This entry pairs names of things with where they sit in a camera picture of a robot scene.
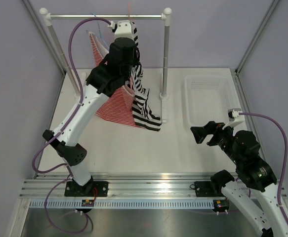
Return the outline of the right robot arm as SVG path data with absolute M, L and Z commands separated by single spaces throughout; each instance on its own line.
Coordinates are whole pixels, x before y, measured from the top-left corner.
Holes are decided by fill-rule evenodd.
M 278 193 L 280 184 L 271 168 L 260 155 L 260 144 L 251 131 L 233 128 L 224 123 L 208 122 L 205 126 L 191 127 L 197 144 L 210 135 L 208 146 L 218 146 L 235 164 L 236 173 L 242 183 L 259 202 L 257 206 L 239 188 L 236 179 L 221 170 L 210 178 L 210 191 L 230 200 L 246 217 L 256 233 L 261 237 L 288 237 L 288 209 L 283 205 Z

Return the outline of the black white striped tank top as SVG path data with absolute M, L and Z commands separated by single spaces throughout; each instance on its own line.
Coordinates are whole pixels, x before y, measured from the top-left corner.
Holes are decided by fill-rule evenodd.
M 154 114 L 150 109 L 148 105 L 150 90 L 148 88 L 144 88 L 142 85 L 144 71 L 140 62 L 138 30 L 134 22 L 131 22 L 131 27 L 136 46 L 135 56 L 138 60 L 137 65 L 133 66 L 132 68 L 131 78 L 126 86 L 127 89 L 132 91 L 133 95 L 132 115 L 135 125 L 146 130 L 159 132 L 162 125 L 161 118 Z

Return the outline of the pink wire hanger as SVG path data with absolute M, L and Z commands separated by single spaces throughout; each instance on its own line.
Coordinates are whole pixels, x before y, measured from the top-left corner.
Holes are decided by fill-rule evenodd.
M 127 16 L 128 16 L 128 20 L 133 23 L 134 22 L 134 18 L 132 17 L 132 9 L 131 9 L 131 3 L 128 2 L 127 3 Z

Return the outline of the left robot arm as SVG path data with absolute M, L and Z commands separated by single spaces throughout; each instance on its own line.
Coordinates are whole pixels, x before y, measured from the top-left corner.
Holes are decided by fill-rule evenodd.
M 93 177 L 83 163 L 87 151 L 78 143 L 79 138 L 100 107 L 130 79 L 132 67 L 137 63 L 135 49 L 134 40 L 115 39 L 109 53 L 87 77 L 82 100 L 73 106 L 62 124 L 43 133 L 44 139 L 70 169 L 72 180 L 67 183 L 76 197 L 95 193 Z

